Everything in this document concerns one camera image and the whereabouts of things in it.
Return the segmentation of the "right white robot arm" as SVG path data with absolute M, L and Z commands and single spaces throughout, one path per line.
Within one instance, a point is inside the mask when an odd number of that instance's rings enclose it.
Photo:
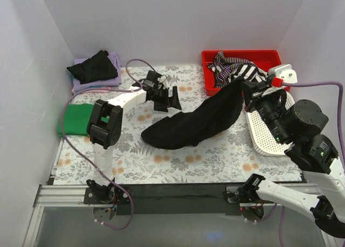
M 344 169 L 331 140 L 321 132 L 328 117 L 313 101 L 302 99 L 285 107 L 286 91 L 262 82 L 241 85 L 245 110 L 256 110 L 277 143 L 288 144 L 284 151 L 321 190 L 310 195 L 252 174 L 242 186 L 249 202 L 271 201 L 311 219 L 319 229 L 344 238 Z

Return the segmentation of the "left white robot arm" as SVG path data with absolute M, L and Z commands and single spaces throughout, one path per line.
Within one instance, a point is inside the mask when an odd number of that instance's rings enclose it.
M 114 181 L 113 151 L 121 135 L 123 116 L 147 101 L 152 101 L 154 110 L 159 112 L 167 112 L 170 107 L 182 109 L 177 86 L 172 87 L 170 95 L 166 76 L 155 71 L 149 71 L 146 78 L 120 92 L 120 95 L 107 101 L 97 100 L 87 125 L 87 134 L 94 151 L 93 163 L 96 165 L 93 177 L 87 180 L 87 185 L 100 186 L 96 197 L 104 204 L 111 203 L 115 196 L 114 189 L 109 185 Z

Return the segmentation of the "black floral print t-shirt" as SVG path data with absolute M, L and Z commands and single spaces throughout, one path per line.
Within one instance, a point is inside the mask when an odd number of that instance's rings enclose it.
M 145 129 L 141 139 L 155 148 L 175 150 L 195 147 L 229 129 L 243 109 L 243 82 L 243 78 L 235 79 L 192 112 L 178 112 L 161 119 Z

